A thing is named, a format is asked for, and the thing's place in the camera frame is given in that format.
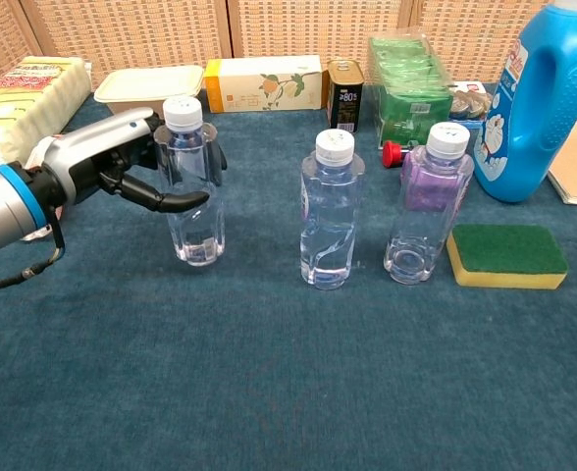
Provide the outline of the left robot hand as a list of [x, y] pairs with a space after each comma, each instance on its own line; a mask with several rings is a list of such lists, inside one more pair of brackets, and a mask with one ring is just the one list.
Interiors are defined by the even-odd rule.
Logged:
[[208, 189], [161, 193], [127, 174], [134, 165], [163, 165], [159, 151], [168, 140], [165, 121], [148, 107], [113, 115], [53, 139], [30, 189], [44, 210], [78, 204], [99, 189], [159, 213], [197, 208], [210, 199]]

